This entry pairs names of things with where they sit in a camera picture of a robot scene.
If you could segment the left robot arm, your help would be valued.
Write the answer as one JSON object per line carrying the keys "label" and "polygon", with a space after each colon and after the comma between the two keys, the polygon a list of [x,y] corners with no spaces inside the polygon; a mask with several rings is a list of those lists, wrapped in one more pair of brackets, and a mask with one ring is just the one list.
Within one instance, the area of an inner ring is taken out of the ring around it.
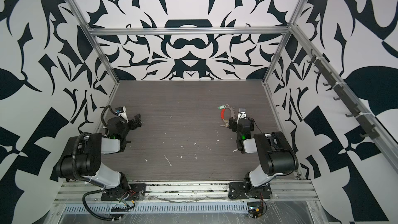
{"label": "left robot arm", "polygon": [[128,191],[125,175],[106,166],[102,156],[124,152],[129,143],[128,133],[141,126],[141,114],[130,120],[118,116],[107,121],[105,135],[82,133],[69,138],[56,164],[57,176],[90,183],[102,190]]}

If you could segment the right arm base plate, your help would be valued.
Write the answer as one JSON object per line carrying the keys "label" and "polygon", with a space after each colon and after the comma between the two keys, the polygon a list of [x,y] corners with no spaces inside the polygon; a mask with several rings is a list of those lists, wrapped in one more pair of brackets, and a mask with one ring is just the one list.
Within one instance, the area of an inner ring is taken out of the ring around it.
{"label": "right arm base plate", "polygon": [[269,185],[253,187],[251,184],[232,182],[229,183],[228,198],[230,200],[245,199],[270,199],[272,190]]}

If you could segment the red key tag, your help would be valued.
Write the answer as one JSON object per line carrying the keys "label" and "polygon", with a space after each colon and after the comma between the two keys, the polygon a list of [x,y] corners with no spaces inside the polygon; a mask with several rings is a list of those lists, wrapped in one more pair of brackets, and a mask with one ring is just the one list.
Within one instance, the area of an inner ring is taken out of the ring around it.
{"label": "red key tag", "polygon": [[225,111],[226,111],[225,108],[221,110],[221,119],[222,119],[224,122],[228,121],[228,120],[225,118]]}

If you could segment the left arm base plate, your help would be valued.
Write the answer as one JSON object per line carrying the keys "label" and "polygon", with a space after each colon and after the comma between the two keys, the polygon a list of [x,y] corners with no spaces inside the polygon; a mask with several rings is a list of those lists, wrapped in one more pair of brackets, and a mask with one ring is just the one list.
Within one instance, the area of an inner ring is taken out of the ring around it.
{"label": "left arm base plate", "polygon": [[106,189],[101,196],[102,201],[117,201],[118,199],[123,199],[125,201],[135,201],[146,194],[145,183],[133,183],[129,184],[126,189],[118,186],[112,189]]}

